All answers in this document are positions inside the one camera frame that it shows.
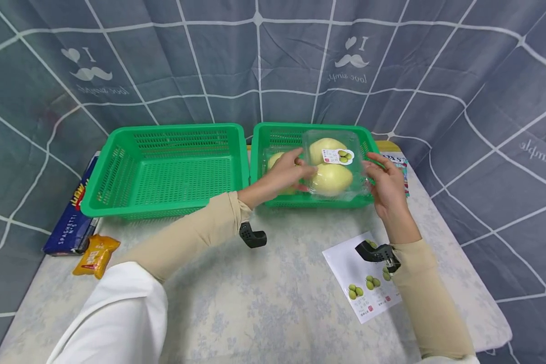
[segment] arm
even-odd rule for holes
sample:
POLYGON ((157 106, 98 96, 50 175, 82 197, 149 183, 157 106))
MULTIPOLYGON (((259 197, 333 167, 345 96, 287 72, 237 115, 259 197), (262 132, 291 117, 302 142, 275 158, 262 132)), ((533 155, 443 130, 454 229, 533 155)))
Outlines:
POLYGON ((251 209, 311 177, 316 168, 285 153, 257 183, 223 193, 131 248, 109 268, 47 363, 153 363, 162 352, 167 298, 161 283, 211 246, 239 233, 251 209))
POLYGON ((161 283, 211 246, 239 234, 251 209, 274 199, 283 189, 310 177, 316 168, 300 160, 301 148, 285 153, 273 168, 242 191, 224 193, 207 207, 175 221, 158 234, 132 248, 120 262, 135 261, 161 283))
POLYGON ((401 264, 392 281, 411 318, 421 356, 475 355, 469 331, 439 277, 437 260, 408 210, 402 172, 380 154, 368 157, 384 165, 366 162, 365 167, 376 181, 371 188, 376 212, 401 264))

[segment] white sleeve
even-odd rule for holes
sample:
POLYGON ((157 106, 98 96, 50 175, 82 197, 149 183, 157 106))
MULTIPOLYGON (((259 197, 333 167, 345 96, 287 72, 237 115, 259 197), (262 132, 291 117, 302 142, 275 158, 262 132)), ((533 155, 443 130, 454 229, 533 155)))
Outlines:
POLYGON ((166 337, 162 285, 133 261, 109 268, 56 344, 51 363, 157 363, 166 337))
POLYGON ((461 360, 454 360, 445 356, 430 356, 419 361, 419 364, 479 364, 479 360, 472 355, 468 355, 461 360))

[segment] wrist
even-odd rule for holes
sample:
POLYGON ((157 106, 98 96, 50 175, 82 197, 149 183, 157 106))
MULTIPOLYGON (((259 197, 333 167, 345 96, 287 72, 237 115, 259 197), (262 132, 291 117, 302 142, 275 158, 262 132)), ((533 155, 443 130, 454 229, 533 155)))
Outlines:
POLYGON ((422 239, 408 207, 389 211, 381 218, 391 244, 408 244, 422 239))
POLYGON ((262 188, 258 184, 253 184, 238 191, 237 197, 241 202, 246 204, 247 207, 254 210, 255 207, 266 201, 263 197, 265 193, 261 189, 262 188))

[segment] mustache print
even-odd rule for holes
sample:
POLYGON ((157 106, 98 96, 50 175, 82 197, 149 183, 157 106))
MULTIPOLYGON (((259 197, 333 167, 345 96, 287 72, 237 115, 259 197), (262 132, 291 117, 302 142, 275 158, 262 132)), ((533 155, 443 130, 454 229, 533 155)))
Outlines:
POLYGON ((364 62, 364 60, 362 60, 362 57, 360 57, 358 54, 345 54, 341 60, 339 60, 338 62, 334 62, 334 64, 338 68, 343 67, 349 63, 356 68, 362 68, 367 66, 369 62, 364 62))
POLYGON ((99 67, 93 67, 92 69, 81 68, 77 71, 77 73, 70 72, 70 74, 73 74, 73 76, 77 77, 81 81, 91 81, 93 80, 93 77, 99 77, 100 79, 106 81, 113 78, 113 74, 111 72, 107 73, 99 67))

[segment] paper flyer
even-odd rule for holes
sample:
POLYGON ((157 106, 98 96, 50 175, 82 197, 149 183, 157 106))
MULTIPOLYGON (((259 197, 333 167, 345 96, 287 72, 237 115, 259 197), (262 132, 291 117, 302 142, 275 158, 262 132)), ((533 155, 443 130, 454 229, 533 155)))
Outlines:
POLYGON ((328 265, 338 280, 345 299, 350 302, 350 306, 352 306, 361 324, 402 302, 400 293, 394 283, 383 277, 385 263, 365 261, 356 252, 356 246, 365 239, 376 242, 368 231, 323 252, 328 265), (380 286, 369 290, 366 286, 367 276, 378 279, 380 286), (350 285, 361 288, 362 295, 351 299, 349 294, 350 285))

